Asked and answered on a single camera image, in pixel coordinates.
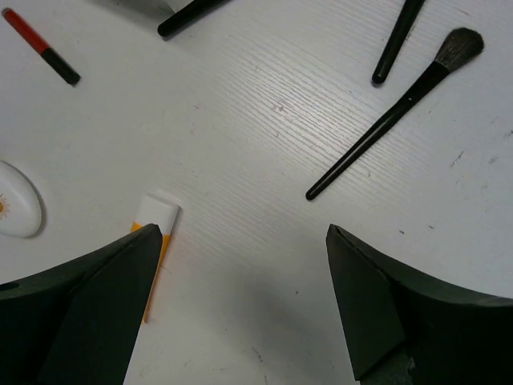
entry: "red and black pen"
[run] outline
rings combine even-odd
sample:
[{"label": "red and black pen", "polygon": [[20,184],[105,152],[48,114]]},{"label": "red and black pen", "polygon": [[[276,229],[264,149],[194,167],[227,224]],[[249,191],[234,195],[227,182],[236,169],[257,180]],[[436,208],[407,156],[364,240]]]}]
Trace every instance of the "red and black pen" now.
[{"label": "red and black pen", "polygon": [[19,14],[11,8],[5,8],[2,10],[2,16],[41,55],[44,61],[66,80],[66,83],[74,86],[79,82],[80,75]]}]

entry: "pen cap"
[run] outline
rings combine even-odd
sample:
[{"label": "pen cap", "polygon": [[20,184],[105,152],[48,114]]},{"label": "pen cap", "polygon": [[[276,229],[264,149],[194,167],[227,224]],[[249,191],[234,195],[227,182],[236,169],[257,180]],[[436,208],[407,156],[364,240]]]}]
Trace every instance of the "pen cap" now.
[{"label": "pen cap", "polygon": [[173,229],[179,211],[178,205],[147,194],[141,201],[135,222],[141,226],[153,223],[159,226],[163,235],[168,235]]}]

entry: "makeup brush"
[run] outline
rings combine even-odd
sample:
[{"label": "makeup brush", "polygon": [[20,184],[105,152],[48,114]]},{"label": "makeup brush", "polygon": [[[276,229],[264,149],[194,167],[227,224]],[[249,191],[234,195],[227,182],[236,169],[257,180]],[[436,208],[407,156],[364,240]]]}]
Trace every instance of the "makeup brush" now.
[{"label": "makeup brush", "polygon": [[361,154],[385,135],[415,104],[451,72],[478,56],[484,49],[479,33],[467,28],[450,32],[434,61],[406,94],[382,116],[356,144],[306,193],[311,201],[338,178]]},{"label": "makeup brush", "polygon": [[198,19],[203,18],[219,6],[222,6],[227,1],[228,0],[192,0],[190,4],[159,25],[159,35],[165,39],[169,39]]},{"label": "makeup brush", "polygon": [[390,68],[392,68],[395,59],[398,57],[402,44],[406,40],[406,36],[408,36],[411,26],[413,26],[424,1],[425,0],[406,0],[404,6],[402,6],[399,18],[395,23],[392,34],[385,46],[385,50],[383,50],[382,57],[379,59],[376,70],[374,70],[374,74],[372,75],[372,83],[374,85],[380,85],[385,82]]}]

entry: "orange sun logo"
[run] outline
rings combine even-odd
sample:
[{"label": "orange sun logo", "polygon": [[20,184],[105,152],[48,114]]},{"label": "orange sun logo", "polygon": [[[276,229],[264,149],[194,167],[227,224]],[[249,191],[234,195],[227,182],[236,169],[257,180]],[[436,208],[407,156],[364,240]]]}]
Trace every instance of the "orange sun logo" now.
[{"label": "orange sun logo", "polygon": [[9,212],[9,201],[3,196],[3,194],[0,194],[0,221],[3,218],[7,218],[7,214]]}]

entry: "brush handle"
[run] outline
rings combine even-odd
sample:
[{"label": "brush handle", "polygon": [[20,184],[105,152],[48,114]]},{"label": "brush handle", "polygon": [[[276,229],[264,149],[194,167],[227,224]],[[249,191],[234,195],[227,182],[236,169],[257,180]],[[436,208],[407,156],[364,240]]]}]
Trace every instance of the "brush handle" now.
[{"label": "brush handle", "polygon": [[159,35],[163,38],[169,38],[227,1],[228,0],[193,0],[182,10],[179,10],[168,20],[159,25]]},{"label": "brush handle", "polygon": [[417,79],[404,96],[383,115],[369,130],[351,147],[351,149],[328,170],[322,178],[306,193],[311,201],[336,180],[358,157],[367,151],[383,135],[385,135],[415,104],[435,88],[450,74],[442,64],[433,62]]},{"label": "brush handle", "polygon": [[376,70],[374,70],[374,74],[372,75],[372,82],[374,84],[382,84],[385,82],[424,1],[425,0],[405,1],[388,43],[385,46],[385,50],[383,50],[382,57],[379,59]]}]

